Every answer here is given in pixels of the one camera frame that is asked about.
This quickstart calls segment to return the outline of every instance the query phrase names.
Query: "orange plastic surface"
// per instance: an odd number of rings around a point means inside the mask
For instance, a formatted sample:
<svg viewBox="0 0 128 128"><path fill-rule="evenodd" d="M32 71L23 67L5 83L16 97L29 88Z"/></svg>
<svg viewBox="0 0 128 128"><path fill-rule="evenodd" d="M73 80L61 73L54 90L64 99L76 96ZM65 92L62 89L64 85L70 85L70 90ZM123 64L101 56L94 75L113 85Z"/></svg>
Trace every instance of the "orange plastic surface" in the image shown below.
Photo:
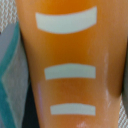
<svg viewBox="0 0 128 128"><path fill-rule="evenodd" d="M127 0L16 0L40 128L117 128L127 47ZM97 7L97 23L70 34L38 29L36 13L64 15ZM62 64L91 65L96 78L46 80ZM53 105L95 106L96 114L52 115Z"/></svg>

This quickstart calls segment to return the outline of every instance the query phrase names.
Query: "bottle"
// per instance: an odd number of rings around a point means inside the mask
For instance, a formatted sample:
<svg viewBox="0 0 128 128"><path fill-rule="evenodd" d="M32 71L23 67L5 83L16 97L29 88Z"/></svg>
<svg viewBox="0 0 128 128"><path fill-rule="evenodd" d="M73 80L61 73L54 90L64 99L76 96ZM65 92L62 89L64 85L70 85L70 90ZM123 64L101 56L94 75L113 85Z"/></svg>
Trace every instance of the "bottle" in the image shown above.
<svg viewBox="0 0 128 128"><path fill-rule="evenodd" d="M127 0L16 0L40 128L117 128Z"/></svg>

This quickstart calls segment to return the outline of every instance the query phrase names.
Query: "white label strip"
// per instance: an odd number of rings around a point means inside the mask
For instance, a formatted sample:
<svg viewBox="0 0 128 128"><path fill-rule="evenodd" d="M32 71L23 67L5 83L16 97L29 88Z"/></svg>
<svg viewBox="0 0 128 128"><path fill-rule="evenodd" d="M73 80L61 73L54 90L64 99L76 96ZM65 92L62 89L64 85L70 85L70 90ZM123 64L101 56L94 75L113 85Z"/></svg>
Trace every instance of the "white label strip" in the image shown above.
<svg viewBox="0 0 128 128"><path fill-rule="evenodd" d="M96 115L95 106L84 104L60 104L51 106L52 115Z"/></svg>
<svg viewBox="0 0 128 128"><path fill-rule="evenodd" d="M82 64L56 65L44 70L46 80L62 78L96 78L94 66Z"/></svg>
<svg viewBox="0 0 128 128"><path fill-rule="evenodd" d="M40 30L69 34L90 28L97 22L97 7L78 13L64 15L45 15L36 13L37 27Z"/></svg>

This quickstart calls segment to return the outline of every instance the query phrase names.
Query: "orange bottle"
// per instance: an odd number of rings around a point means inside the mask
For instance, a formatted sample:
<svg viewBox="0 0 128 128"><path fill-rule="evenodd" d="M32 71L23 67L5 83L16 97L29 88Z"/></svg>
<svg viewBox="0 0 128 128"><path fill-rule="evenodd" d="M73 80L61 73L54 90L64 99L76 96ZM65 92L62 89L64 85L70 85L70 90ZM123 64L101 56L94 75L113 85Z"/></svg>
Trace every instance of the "orange bottle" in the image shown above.
<svg viewBox="0 0 128 128"><path fill-rule="evenodd" d="M16 0L40 128L117 128L127 0Z"/></svg>

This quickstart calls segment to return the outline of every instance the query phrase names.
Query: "gray fabric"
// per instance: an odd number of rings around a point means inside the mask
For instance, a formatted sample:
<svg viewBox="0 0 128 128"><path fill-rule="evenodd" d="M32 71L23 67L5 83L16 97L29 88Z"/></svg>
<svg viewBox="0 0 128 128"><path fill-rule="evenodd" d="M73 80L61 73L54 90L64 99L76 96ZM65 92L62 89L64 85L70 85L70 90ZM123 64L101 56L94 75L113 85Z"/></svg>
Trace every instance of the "gray fabric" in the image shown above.
<svg viewBox="0 0 128 128"><path fill-rule="evenodd" d="M7 68L4 71L4 74L2 74L1 80L3 84L0 86L3 86L6 92L7 99L3 98L3 100L8 102L16 128L21 128L28 89L28 67L20 36L18 34L16 35L18 36L18 42L15 40L15 37L13 37L13 34L17 32L15 31L17 30L16 26L18 26L18 23L8 25L0 35L0 62L2 62L2 60L11 60L9 63L5 63L5 65L7 64ZM5 56L8 52L8 48L11 48L9 49L11 51L14 50L12 57L10 55ZM2 121L2 118L6 116L6 114L5 116L0 115L0 128L11 127L4 127L6 124L3 124L4 121Z"/></svg>
<svg viewBox="0 0 128 128"><path fill-rule="evenodd" d="M9 24L6 30L0 35L0 63L11 42L14 29L15 29L15 24Z"/></svg>
<svg viewBox="0 0 128 128"><path fill-rule="evenodd" d="M13 112L15 124L17 128L21 128L28 88L28 68L20 39L16 53L2 81L8 94L8 102Z"/></svg>

